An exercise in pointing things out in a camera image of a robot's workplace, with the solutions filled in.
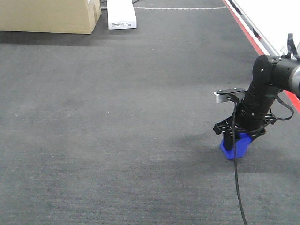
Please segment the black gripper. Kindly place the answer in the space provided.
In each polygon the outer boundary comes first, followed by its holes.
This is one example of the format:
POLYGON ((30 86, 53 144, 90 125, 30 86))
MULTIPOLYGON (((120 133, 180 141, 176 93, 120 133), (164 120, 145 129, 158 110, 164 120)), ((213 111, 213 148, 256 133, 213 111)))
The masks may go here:
POLYGON ((251 138, 258 138, 266 133, 265 127, 274 124, 277 119, 265 112, 249 110, 236 110, 232 116, 216 123, 214 132, 219 135, 223 133, 223 147, 226 151, 233 149, 233 132, 246 133, 251 138))

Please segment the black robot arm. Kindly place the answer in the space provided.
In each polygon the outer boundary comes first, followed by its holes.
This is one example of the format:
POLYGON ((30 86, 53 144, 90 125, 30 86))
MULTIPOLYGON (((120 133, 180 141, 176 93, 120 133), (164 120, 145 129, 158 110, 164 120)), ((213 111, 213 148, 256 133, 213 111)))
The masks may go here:
POLYGON ((278 119, 270 108, 279 92, 300 94, 300 61, 288 56, 259 56, 253 65, 252 82, 245 90, 232 88, 215 92, 216 102, 233 101, 237 108, 232 116, 215 124, 213 130, 223 134, 224 152, 233 150, 233 141, 250 141, 265 134, 265 127, 278 119))

